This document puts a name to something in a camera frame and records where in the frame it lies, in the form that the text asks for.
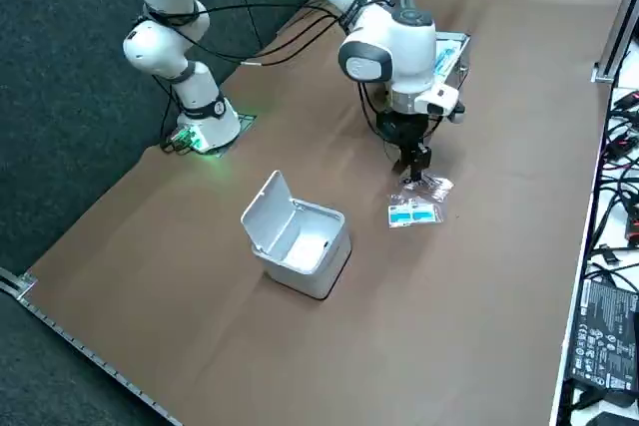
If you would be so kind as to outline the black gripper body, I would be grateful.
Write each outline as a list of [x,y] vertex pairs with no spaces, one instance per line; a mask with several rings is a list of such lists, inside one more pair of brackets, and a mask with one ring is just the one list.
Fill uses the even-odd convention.
[[428,115],[407,115],[388,110],[376,115],[376,128],[388,143],[398,147],[429,147],[435,120]]

